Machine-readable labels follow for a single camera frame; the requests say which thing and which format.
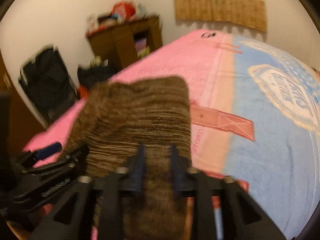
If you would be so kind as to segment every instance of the black bracket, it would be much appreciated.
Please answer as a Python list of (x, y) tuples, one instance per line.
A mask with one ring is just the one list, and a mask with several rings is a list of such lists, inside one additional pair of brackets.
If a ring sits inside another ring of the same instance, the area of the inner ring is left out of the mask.
[(6, 207), (11, 212), (32, 212), (61, 194), (85, 171), (85, 158), (89, 153), (87, 145), (81, 145), (55, 163), (27, 168), (40, 158), (61, 149), (60, 146), (55, 144), (44, 151), (29, 152), (18, 159), (15, 163), (17, 186), (1, 196), (0, 207)]
[(233, 177), (206, 176), (179, 156), (175, 145), (170, 148), (170, 159), (175, 195), (195, 197), (191, 240), (217, 239), (212, 196), (220, 197), (224, 240), (285, 240), (274, 222)]
[(106, 177), (94, 180), (86, 176), (79, 177), (29, 240), (89, 240), (97, 196), (103, 199), (98, 239), (123, 240), (121, 197), (142, 194), (144, 148), (139, 145), (136, 156), (129, 157), (122, 167)]

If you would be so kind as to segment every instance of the wooden cabinet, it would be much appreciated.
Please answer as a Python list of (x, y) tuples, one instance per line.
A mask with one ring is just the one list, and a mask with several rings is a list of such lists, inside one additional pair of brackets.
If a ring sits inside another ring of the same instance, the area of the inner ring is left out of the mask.
[(162, 46), (158, 17), (116, 25), (88, 37), (92, 50), (102, 60), (108, 59), (118, 70), (138, 60), (135, 40), (147, 38), (150, 52)]
[[(26, 143), (37, 133), (45, 129), (33, 116), (25, 105), (20, 95), (13, 86), (10, 76), (6, 71), (0, 52), (0, 99), (3, 110), (0, 114), (0, 148), (9, 155), (21, 152)], [(10, 95), (9, 119), (6, 112), (8, 105), (7, 94)]]

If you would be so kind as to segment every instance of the curtain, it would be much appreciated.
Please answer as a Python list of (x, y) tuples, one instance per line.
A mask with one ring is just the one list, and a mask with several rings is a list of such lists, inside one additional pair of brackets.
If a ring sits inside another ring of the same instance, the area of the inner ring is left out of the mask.
[(267, 30), (264, 0), (174, 0), (179, 20), (224, 21)]

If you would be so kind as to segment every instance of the brown furry object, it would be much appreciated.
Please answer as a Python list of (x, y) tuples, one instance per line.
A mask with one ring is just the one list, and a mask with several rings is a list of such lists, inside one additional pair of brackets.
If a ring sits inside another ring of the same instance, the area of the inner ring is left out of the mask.
[(85, 141), (87, 174), (102, 177), (146, 146), (144, 200), (124, 207), (129, 240), (175, 240), (183, 235), (186, 201), (174, 200), (169, 146), (191, 160), (188, 88), (178, 77), (130, 85), (100, 83), (79, 114), (62, 155)]

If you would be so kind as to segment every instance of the metal bolt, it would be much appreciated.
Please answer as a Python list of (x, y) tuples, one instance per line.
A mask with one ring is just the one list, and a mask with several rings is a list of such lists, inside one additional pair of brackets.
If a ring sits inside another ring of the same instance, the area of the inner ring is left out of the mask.
[(225, 183), (234, 183), (236, 182), (236, 180), (232, 177), (232, 176), (226, 176), (223, 179), (225, 181)]
[(187, 168), (187, 173), (189, 174), (197, 174), (199, 171), (194, 167)]
[(116, 173), (118, 173), (118, 174), (126, 174), (126, 173), (128, 173), (128, 171), (129, 171), (129, 168), (127, 168), (127, 167), (116, 168)]
[(78, 181), (81, 183), (90, 183), (92, 179), (89, 176), (80, 176), (78, 177)]

